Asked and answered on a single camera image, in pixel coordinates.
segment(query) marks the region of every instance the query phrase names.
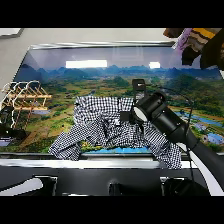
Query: robotic arm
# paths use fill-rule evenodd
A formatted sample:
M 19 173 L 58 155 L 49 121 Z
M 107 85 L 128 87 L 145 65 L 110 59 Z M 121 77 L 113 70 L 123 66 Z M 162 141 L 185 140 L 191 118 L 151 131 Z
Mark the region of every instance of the robotic arm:
M 144 90 L 141 88 L 143 85 L 144 80 L 133 80 L 134 91 Z M 184 151 L 187 151 L 188 146 L 190 157 L 205 178 L 210 194 L 224 196 L 223 158 L 198 141 L 190 129 L 185 132 L 186 122 L 167 107 L 163 92 L 155 92 L 151 96 L 145 94 L 134 105 L 133 111 L 137 119 L 150 121 L 170 142 Z

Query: black and white checkered cloth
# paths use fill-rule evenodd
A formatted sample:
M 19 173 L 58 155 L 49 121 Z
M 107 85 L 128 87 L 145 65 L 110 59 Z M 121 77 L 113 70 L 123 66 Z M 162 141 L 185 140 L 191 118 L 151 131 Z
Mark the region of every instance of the black and white checkered cloth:
M 181 168 L 181 152 L 170 143 L 150 122 L 138 124 L 119 121 L 120 111 L 130 111 L 132 98 L 77 97 L 74 110 L 75 125 L 69 133 L 62 132 L 49 149 L 59 159 L 78 160 L 82 140 L 92 146 L 149 147 L 155 157 L 167 168 Z

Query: pile of clothes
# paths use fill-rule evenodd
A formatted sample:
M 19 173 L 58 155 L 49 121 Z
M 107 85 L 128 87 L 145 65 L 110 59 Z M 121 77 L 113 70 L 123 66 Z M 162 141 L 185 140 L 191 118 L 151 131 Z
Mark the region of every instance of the pile of clothes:
M 150 122 L 141 125 L 120 120 L 121 111 L 131 111 L 133 98 L 77 97 L 75 125 L 69 133 L 62 132 L 49 149 L 59 159 L 78 160 L 81 142 L 91 146 L 148 147 L 167 168 L 181 168 L 180 148 L 170 143 Z
M 223 28 L 166 28 L 163 34 L 178 38 L 173 48 L 182 53 L 182 65 L 191 66 L 201 55 L 201 69 L 217 65 L 224 71 Z

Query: black cable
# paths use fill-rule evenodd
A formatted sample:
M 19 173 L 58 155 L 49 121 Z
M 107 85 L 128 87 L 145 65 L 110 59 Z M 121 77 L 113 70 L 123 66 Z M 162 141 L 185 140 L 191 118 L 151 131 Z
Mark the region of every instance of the black cable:
M 188 116 L 187 125 L 185 126 L 185 130 L 184 130 L 184 135 L 185 135 L 186 149 L 187 149 L 186 154 L 187 154 L 187 157 L 188 157 L 188 161 L 190 162 L 191 179 L 192 179 L 192 182 L 193 182 L 193 186 L 195 187 L 195 180 L 194 180 L 194 174 L 193 174 L 193 169 L 192 169 L 192 160 L 191 160 L 191 157 L 190 157 L 190 150 L 191 149 L 189 148 L 189 144 L 188 144 L 188 140 L 187 140 L 187 133 L 188 133 L 188 130 L 189 130 L 189 127 L 190 127 L 190 121 L 191 121 L 191 116 L 192 116 L 192 111 L 193 111 L 194 104 L 187 96 L 185 96 L 185 95 L 181 94 L 180 92 L 175 91 L 173 89 L 165 88 L 163 86 L 158 86 L 158 85 L 152 85 L 152 84 L 145 84 L 145 85 L 146 86 L 152 86 L 152 87 L 159 88 L 159 89 L 166 89 L 166 90 L 169 90 L 171 92 L 174 92 L 174 93 L 184 97 L 191 106 L 190 113 L 189 113 L 189 116 Z

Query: brown cloth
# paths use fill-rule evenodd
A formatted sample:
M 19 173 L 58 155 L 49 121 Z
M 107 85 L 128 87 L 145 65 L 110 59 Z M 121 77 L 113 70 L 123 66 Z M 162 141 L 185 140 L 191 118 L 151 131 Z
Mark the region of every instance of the brown cloth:
M 163 35 L 169 38 L 177 38 L 181 35 L 184 28 L 166 28 Z

